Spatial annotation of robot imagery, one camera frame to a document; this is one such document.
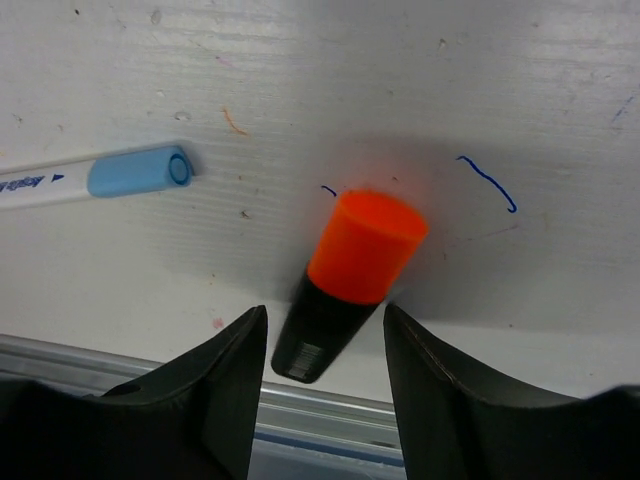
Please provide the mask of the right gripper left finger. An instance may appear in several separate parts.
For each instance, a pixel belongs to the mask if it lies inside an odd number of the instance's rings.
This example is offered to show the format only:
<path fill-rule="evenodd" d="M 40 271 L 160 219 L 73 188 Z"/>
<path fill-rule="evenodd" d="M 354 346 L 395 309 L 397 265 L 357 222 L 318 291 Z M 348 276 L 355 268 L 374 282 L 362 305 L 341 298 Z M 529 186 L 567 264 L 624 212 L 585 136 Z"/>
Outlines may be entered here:
<path fill-rule="evenodd" d="M 268 329 L 264 306 L 102 396 L 1 383 L 4 479 L 245 479 Z"/>

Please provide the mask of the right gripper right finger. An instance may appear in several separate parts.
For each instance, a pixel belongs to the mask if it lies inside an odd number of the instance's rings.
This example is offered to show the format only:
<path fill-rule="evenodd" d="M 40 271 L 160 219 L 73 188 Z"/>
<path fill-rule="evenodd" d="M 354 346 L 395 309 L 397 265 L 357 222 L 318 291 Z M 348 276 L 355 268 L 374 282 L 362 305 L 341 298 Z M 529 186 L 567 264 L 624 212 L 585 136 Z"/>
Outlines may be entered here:
<path fill-rule="evenodd" d="M 480 362 L 396 305 L 383 326 L 408 478 L 638 478 L 638 386 L 577 399 Z"/>

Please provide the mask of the orange highlighter cap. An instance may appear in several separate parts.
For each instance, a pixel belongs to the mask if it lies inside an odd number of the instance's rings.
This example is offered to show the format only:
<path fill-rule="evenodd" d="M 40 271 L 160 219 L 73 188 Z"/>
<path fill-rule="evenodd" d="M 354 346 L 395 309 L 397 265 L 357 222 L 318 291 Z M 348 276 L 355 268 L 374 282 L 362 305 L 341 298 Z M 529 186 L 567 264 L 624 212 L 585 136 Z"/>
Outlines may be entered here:
<path fill-rule="evenodd" d="M 307 275 L 324 293 L 352 304 L 378 304 L 429 233 L 423 215 L 386 193 L 338 196 L 309 261 Z"/>

